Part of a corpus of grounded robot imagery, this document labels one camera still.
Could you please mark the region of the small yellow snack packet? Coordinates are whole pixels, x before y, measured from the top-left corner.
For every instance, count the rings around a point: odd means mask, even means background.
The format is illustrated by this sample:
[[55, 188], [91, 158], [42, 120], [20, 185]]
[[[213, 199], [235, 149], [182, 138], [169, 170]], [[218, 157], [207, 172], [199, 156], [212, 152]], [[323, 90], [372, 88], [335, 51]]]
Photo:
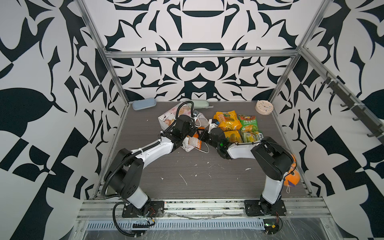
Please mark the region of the small yellow snack packet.
[[230, 143], [243, 143], [242, 136], [239, 131], [225, 131], [224, 134]]

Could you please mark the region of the cartoon animal paper bag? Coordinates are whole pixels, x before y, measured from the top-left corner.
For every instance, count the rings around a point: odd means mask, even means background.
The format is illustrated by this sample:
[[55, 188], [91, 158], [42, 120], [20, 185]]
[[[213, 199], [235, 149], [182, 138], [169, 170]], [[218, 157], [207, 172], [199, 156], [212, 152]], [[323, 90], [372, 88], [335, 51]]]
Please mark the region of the cartoon animal paper bag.
[[198, 139], [198, 131], [209, 123], [199, 109], [208, 108], [207, 101], [189, 100], [177, 104], [158, 117], [162, 128], [162, 137], [172, 143], [172, 151], [182, 148], [185, 152], [193, 149], [202, 151], [203, 141]]

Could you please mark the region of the green yellow candy packet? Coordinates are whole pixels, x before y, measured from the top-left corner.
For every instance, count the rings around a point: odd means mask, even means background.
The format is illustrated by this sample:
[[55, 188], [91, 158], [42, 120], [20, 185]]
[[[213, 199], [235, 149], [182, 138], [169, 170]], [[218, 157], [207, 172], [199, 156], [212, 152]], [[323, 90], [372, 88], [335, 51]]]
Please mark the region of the green yellow candy packet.
[[241, 133], [242, 140], [244, 143], [254, 143], [262, 140], [264, 138], [263, 134], [255, 131], [255, 132], [242, 132]]

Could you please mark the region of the green snack packet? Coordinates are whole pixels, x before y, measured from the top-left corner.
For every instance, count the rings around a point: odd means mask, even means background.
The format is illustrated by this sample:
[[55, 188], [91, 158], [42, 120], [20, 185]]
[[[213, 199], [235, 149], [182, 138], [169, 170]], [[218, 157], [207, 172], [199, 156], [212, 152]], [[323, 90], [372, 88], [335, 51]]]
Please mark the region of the green snack packet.
[[258, 121], [256, 116], [239, 115], [239, 121], [242, 124], [241, 132], [258, 132]]

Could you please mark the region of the orange snack packet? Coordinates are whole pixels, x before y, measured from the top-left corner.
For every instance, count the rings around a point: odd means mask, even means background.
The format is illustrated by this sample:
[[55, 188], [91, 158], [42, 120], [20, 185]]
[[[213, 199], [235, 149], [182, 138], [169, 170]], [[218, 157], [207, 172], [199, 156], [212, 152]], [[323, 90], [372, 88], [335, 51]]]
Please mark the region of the orange snack packet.
[[189, 145], [192, 147], [201, 150], [202, 148], [202, 141], [198, 139], [199, 135], [195, 133], [190, 139], [189, 139]]

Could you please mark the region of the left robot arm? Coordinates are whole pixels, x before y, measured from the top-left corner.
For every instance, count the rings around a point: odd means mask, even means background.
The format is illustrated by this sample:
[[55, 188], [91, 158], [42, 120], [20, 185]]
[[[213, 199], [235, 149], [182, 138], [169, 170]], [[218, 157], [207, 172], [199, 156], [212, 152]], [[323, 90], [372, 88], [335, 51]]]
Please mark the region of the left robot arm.
[[121, 149], [106, 171], [101, 197], [120, 198], [123, 204], [129, 203], [145, 215], [151, 199], [140, 188], [143, 170], [155, 160], [177, 150], [187, 137], [193, 137], [197, 131], [193, 112], [193, 101], [180, 103], [174, 122], [159, 134], [156, 141], [133, 151]]

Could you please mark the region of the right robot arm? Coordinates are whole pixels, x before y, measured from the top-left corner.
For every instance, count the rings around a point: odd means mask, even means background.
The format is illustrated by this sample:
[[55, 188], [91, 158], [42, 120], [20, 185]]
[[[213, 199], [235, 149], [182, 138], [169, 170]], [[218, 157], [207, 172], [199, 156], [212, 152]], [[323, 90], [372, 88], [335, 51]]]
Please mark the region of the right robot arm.
[[258, 201], [246, 200], [247, 216], [278, 216], [286, 212], [282, 189], [286, 176], [296, 163], [294, 156], [270, 137], [253, 143], [230, 143], [220, 128], [199, 130], [199, 140], [216, 148], [218, 154], [228, 160], [254, 159], [266, 175], [265, 186]]

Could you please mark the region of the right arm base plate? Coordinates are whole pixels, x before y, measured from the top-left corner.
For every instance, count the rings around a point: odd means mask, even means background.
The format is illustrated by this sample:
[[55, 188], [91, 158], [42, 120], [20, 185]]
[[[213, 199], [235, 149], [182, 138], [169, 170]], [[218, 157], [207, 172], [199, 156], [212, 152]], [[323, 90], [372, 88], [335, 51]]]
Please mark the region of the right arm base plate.
[[245, 213], [249, 217], [257, 216], [285, 216], [286, 206], [282, 199], [278, 199], [274, 204], [261, 198], [260, 200], [245, 200]]

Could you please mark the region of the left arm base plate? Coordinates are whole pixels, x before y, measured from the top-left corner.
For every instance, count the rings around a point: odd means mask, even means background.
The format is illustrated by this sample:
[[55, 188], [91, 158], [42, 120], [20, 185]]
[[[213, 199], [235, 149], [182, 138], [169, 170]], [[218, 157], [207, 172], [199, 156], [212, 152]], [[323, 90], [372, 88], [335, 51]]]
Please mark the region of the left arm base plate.
[[142, 208], [136, 208], [132, 204], [126, 203], [123, 208], [123, 218], [154, 218], [164, 213], [164, 201], [151, 201], [148, 200]]

